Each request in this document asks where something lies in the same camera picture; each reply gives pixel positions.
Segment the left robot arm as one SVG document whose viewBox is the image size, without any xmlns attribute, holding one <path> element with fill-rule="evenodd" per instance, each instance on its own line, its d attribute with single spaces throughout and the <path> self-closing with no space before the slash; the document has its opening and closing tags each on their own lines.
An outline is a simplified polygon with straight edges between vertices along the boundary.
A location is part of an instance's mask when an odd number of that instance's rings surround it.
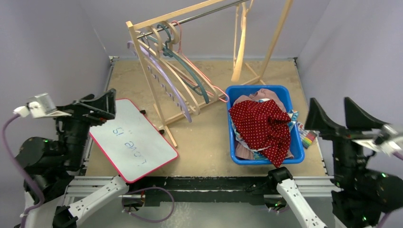
<svg viewBox="0 0 403 228">
<path fill-rule="evenodd" d="M 69 206 L 60 206 L 74 172 L 83 168 L 89 130 L 116 115 L 116 90 L 101 96 L 89 94 L 68 105 L 57 106 L 47 93 L 31 97 L 15 110 L 20 116 L 55 120 L 57 139 L 28 138 L 15 156 L 24 177 L 25 209 L 22 228 L 76 228 L 79 216 Z"/>
</svg>

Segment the cream hanger of dress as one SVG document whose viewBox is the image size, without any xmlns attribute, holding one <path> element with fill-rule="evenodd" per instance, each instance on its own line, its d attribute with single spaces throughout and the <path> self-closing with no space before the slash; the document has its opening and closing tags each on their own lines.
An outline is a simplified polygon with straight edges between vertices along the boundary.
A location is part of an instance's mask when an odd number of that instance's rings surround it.
<svg viewBox="0 0 403 228">
<path fill-rule="evenodd" d="M 236 5 L 233 43 L 233 73 L 231 76 L 232 82 L 238 82 L 240 79 L 246 46 L 247 17 L 253 3 L 254 0 L 251 0 L 248 6 L 246 2 Z"/>
</svg>

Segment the pink pleated skirt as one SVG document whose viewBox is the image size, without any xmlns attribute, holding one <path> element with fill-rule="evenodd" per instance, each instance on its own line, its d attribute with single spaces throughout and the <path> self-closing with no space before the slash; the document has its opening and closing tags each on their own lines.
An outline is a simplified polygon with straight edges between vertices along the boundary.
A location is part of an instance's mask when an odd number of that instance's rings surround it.
<svg viewBox="0 0 403 228">
<path fill-rule="evenodd" d="M 283 103 L 280 101 L 280 99 L 278 98 L 278 96 L 276 95 L 275 92 L 270 91 L 268 89 L 260 89 L 257 92 L 250 94 L 250 95 L 242 95 L 240 96 L 238 99 L 236 99 L 236 101 L 234 102 L 234 104 L 238 103 L 238 102 L 242 102 L 242 101 L 246 101 L 246 100 L 251 100 L 251 101 L 257 101 L 259 99 L 263 99 L 263 98 L 269 98 L 272 99 L 276 102 L 276 104 L 280 107 L 280 109 L 286 113 L 288 113 L 285 109 L 285 106 L 283 105 Z M 291 157 L 291 153 L 290 151 L 287 152 L 286 158 Z"/>
</svg>

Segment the red polka dot dress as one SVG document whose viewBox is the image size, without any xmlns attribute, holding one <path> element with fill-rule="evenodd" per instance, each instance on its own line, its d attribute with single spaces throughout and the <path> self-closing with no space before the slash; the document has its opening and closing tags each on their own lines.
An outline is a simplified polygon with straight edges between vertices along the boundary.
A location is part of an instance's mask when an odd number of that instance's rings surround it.
<svg viewBox="0 0 403 228">
<path fill-rule="evenodd" d="M 229 115 L 249 148 L 261 150 L 260 153 L 279 168 L 291 144 L 289 115 L 274 100 L 238 102 L 229 109 Z"/>
</svg>

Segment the cream wooden hanger front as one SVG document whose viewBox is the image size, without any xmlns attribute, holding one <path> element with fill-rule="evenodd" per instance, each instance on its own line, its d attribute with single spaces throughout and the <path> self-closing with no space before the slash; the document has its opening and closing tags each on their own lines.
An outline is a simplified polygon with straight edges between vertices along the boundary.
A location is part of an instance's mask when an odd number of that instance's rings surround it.
<svg viewBox="0 0 403 228">
<path fill-rule="evenodd" d="M 135 31 L 136 34 L 138 35 L 138 37 L 136 38 L 136 40 L 132 41 L 132 46 L 134 48 L 133 53 L 135 55 L 137 55 L 139 60 L 141 60 L 145 75 L 153 78 L 152 75 L 147 70 L 147 65 L 150 64 L 150 62 L 147 60 L 147 58 L 144 56 L 144 54 L 142 53 L 142 51 L 140 49 L 140 47 L 144 47 L 146 50 L 149 50 L 149 51 L 151 50 L 148 47 L 150 42 L 147 42 L 147 40 L 146 40 L 146 36 L 149 36 L 152 34 L 149 31 L 149 26 L 146 27 L 146 31 L 144 31 L 144 30 Z M 184 85 L 179 80 L 178 75 L 176 73 L 173 73 L 172 71 L 170 71 L 168 69 L 168 66 L 166 66 L 164 62 L 158 61 L 158 63 L 161 65 L 161 67 L 163 68 L 165 73 L 168 75 L 170 80 L 173 82 L 175 87 L 179 90 L 179 93 L 180 93 L 181 97 L 184 98 L 184 101 L 187 105 L 187 108 L 188 108 L 190 114 L 199 115 L 200 111 L 201 111 L 201 107 L 195 97 L 196 94 L 192 90 L 190 90 L 186 85 Z"/>
</svg>

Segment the blue floral garment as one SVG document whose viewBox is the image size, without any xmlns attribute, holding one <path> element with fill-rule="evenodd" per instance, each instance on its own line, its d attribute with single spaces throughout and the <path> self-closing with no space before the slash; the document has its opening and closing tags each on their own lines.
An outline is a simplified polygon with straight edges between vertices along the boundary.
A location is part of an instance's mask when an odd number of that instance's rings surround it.
<svg viewBox="0 0 403 228">
<path fill-rule="evenodd" d="M 288 123 L 289 131 L 291 131 L 297 122 L 297 118 L 299 115 L 298 111 L 291 110 L 288 112 L 291 121 Z M 260 153 L 261 150 L 252 150 L 242 139 L 239 132 L 237 132 L 236 127 L 232 120 L 230 119 L 231 126 L 233 128 L 235 134 L 235 140 L 237 141 L 237 145 L 235 148 L 235 156 L 239 159 L 243 160 L 268 160 L 263 154 Z"/>
</svg>

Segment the teal hanger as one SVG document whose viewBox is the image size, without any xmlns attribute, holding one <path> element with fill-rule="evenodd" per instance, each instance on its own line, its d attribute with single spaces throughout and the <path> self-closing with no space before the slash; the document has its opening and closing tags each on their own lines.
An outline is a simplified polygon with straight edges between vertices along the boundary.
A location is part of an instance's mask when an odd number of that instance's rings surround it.
<svg viewBox="0 0 403 228">
<path fill-rule="evenodd" d="M 207 80 L 207 77 L 199 70 L 184 54 L 181 53 L 181 47 L 174 49 L 175 45 L 181 45 L 181 33 L 175 26 L 168 22 L 162 21 L 154 26 L 149 27 L 152 33 L 146 36 L 148 47 L 160 62 L 164 62 L 168 69 L 176 73 L 179 80 L 192 90 L 196 95 L 201 96 L 206 104 L 216 100 L 217 94 Z"/>
</svg>

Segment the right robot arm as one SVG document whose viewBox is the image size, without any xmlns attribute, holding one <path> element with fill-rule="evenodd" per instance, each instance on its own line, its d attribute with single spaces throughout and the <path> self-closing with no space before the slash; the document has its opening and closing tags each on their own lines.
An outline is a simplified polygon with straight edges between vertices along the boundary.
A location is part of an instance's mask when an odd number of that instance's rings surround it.
<svg viewBox="0 0 403 228">
<path fill-rule="evenodd" d="M 384 153 L 402 158 L 403 129 L 381 121 L 344 98 L 345 125 L 326 114 L 315 98 L 310 99 L 305 122 L 307 130 L 332 142 L 334 175 L 332 207 L 341 228 L 380 228 L 388 216 L 403 207 L 403 180 L 398 176 L 369 169 L 371 155 Z"/>
</svg>

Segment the cream wooden hanger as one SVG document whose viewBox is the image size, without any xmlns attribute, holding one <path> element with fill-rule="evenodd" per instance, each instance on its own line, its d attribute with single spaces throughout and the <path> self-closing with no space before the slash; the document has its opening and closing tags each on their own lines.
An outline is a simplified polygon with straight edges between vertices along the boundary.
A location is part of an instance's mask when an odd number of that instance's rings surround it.
<svg viewBox="0 0 403 228">
<path fill-rule="evenodd" d="M 164 42 L 162 53 L 166 57 L 174 58 L 187 72 L 183 73 L 178 68 L 174 70 L 180 74 L 181 80 L 197 95 L 203 97 L 205 103 L 217 101 L 219 95 L 214 86 L 207 80 L 207 77 L 199 70 L 184 54 L 174 51 L 173 46 L 180 44 L 181 36 L 168 21 L 160 22 L 157 27 L 163 29 L 167 34 L 167 40 Z"/>
<path fill-rule="evenodd" d="M 152 34 L 149 31 L 149 26 L 146 27 L 146 31 L 144 31 L 144 30 L 135 31 L 136 34 L 138 35 L 138 37 L 136 38 L 136 40 L 132 41 L 132 46 L 134 48 L 133 53 L 135 55 L 137 55 L 139 60 L 141 60 L 145 75 L 153 78 L 152 75 L 147 70 L 147 65 L 150 64 L 150 62 L 147 60 L 147 58 L 144 56 L 144 54 L 142 53 L 142 51 L 140 49 L 140 47 L 144 47 L 146 50 L 149 50 L 149 51 L 151 50 L 148 47 L 150 42 L 147 42 L 147 40 L 146 40 L 146 36 L 149 36 Z M 201 107 L 195 97 L 196 94 L 192 90 L 190 90 L 186 85 L 184 85 L 179 80 L 178 75 L 176 73 L 173 73 L 172 71 L 170 71 L 168 69 L 168 66 L 166 66 L 164 62 L 158 61 L 158 63 L 161 65 L 161 67 L 163 68 L 165 73 L 168 75 L 170 80 L 173 82 L 175 87 L 179 90 L 179 93 L 180 93 L 181 97 L 184 98 L 184 101 L 187 105 L 187 108 L 188 108 L 190 114 L 199 115 L 200 111 L 201 111 Z"/>
</svg>

